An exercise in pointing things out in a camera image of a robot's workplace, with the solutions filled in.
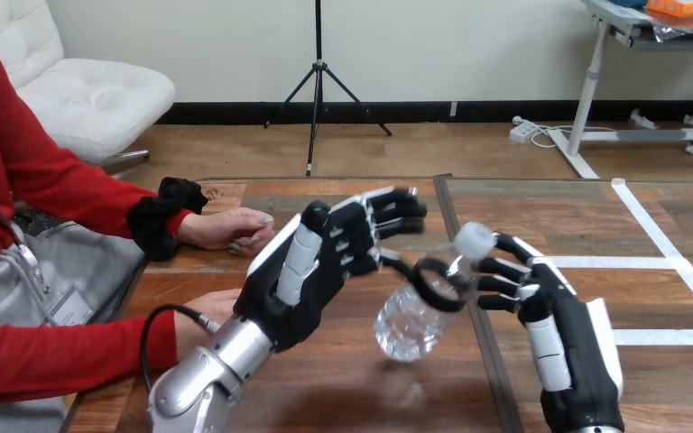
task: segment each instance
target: black baseboard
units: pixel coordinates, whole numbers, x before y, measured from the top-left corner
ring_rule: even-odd
[[[533,122],[561,122],[575,118],[577,101],[462,101],[455,116],[450,102],[369,102],[375,117],[386,124],[423,122],[511,122],[520,115]],[[278,102],[178,102],[158,121],[159,124],[264,124],[280,108]],[[656,121],[680,121],[693,115],[693,101],[595,101],[592,121],[626,120],[639,108],[641,114]],[[288,105],[277,124],[308,124],[312,104]],[[318,116],[322,124],[370,124],[359,107],[348,102],[326,103]]]

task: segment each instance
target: wooden tabletop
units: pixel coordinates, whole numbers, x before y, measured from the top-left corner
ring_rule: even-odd
[[[426,178],[201,183],[210,200],[206,212],[252,207],[272,214],[277,228],[313,199],[335,204],[370,189],[413,186],[430,209],[426,233],[383,243],[409,261],[447,242],[459,224],[472,220],[518,235],[546,254],[579,256],[576,265],[586,267],[573,265],[563,271],[580,297],[604,297],[616,332],[633,332],[615,335],[627,338],[626,345],[619,346],[627,431],[693,431],[693,340],[683,338],[679,345],[657,340],[678,330],[693,330],[693,279],[688,285],[683,276],[688,273],[685,263],[693,269],[692,183],[627,185],[683,255],[683,261],[643,261],[662,269],[595,267],[599,257],[665,259],[608,181]],[[617,267],[626,262],[613,261]],[[227,253],[188,248],[168,263],[150,263],[125,306],[124,317],[146,315],[158,305],[185,302],[209,291],[241,287],[249,263]],[[680,271],[673,269],[676,265]],[[399,284],[389,271],[349,281],[325,309],[317,332],[305,343],[275,355],[249,382],[226,431],[501,432],[523,428],[548,432],[529,342],[510,315],[482,318],[486,327],[492,320],[497,339],[492,345],[482,336],[477,340],[481,326],[475,333],[472,318],[462,314],[423,360],[414,364],[388,360],[375,342],[372,325],[378,309]],[[498,367],[494,358],[503,358],[503,365]],[[505,370],[505,383],[491,385],[497,373],[494,368]],[[517,427],[513,422],[507,425],[504,418],[508,417],[500,416],[504,405],[496,400],[504,396],[515,407],[517,414],[511,421]],[[66,427],[73,433],[150,431],[145,406],[141,378],[126,379],[80,395]]]

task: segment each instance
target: robotic hand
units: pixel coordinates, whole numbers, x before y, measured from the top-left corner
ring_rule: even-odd
[[[401,266],[379,240],[423,230],[426,207],[416,189],[378,189],[330,208],[311,203],[251,262],[235,315],[155,383],[147,411],[153,432],[219,433],[243,385],[273,353],[317,329],[322,309],[345,280]]]
[[[543,415],[554,433],[622,433],[623,373],[603,299],[587,304],[548,257],[518,237],[495,234],[500,258],[480,263],[481,309],[516,313],[527,329],[543,384]]]

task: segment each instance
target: white leather chair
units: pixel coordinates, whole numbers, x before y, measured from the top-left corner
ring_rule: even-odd
[[[154,70],[65,59],[44,0],[0,0],[0,59],[17,93],[59,147],[107,165],[173,104],[174,85]]]

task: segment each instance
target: white bottle cap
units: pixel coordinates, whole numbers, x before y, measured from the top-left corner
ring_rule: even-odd
[[[453,240],[453,245],[466,258],[482,260],[495,247],[495,237],[493,232],[482,224],[466,223]]]

